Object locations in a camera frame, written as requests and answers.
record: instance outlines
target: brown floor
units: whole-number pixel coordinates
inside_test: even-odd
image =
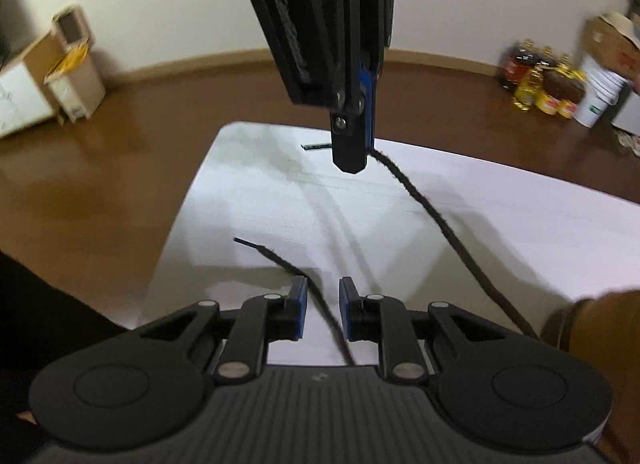
[[[326,128],[293,107],[270,64],[164,78],[112,92],[91,121],[0,141],[0,249],[106,314],[134,314],[216,133],[236,120]],[[378,137],[471,155],[640,203],[640,159],[610,128],[523,114],[494,80],[388,65]]]

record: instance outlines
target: ridged grip surface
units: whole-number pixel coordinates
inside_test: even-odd
[[[467,440],[418,388],[373,367],[267,367],[219,388],[180,433],[142,449],[98,455],[57,446],[31,464],[604,464],[590,446],[513,455]]]

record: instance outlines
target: cardboard box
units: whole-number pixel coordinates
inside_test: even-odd
[[[50,70],[45,83],[72,122],[90,118],[106,90],[89,49],[94,38],[79,6],[69,6],[53,17],[53,35],[66,54]]]
[[[581,44],[601,66],[628,80],[640,72],[640,40],[634,34],[631,20],[620,13],[588,21]]]
[[[0,137],[58,114],[44,79],[64,49],[51,34],[35,40],[0,70]]]

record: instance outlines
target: cooking oil bottle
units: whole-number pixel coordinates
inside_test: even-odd
[[[574,70],[571,80],[564,95],[564,100],[558,105],[558,114],[563,118],[571,119],[587,94],[587,76],[584,71]]]
[[[566,99],[572,77],[571,57],[565,54],[555,69],[545,72],[536,107],[550,116],[557,114],[560,103]]]
[[[520,110],[525,112],[533,107],[536,102],[544,76],[542,74],[542,66],[537,66],[529,71],[522,79],[515,94],[513,95],[513,104]]]
[[[518,87],[524,75],[536,64],[536,48],[533,40],[525,40],[513,46],[500,69],[500,84],[510,92]]]
[[[553,69],[558,66],[558,59],[554,54],[554,51],[549,47],[545,47],[541,51],[538,51],[536,55],[536,64],[542,66],[545,69]]]

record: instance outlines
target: yellow label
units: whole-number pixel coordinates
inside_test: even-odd
[[[577,105],[567,99],[562,100],[558,105],[558,114],[563,118],[571,119],[574,117],[575,108]]]
[[[549,114],[553,116],[558,112],[558,105],[560,104],[560,100],[554,98],[553,96],[549,96],[546,91],[540,91],[540,95],[536,100],[536,107],[538,107],[545,114]]]

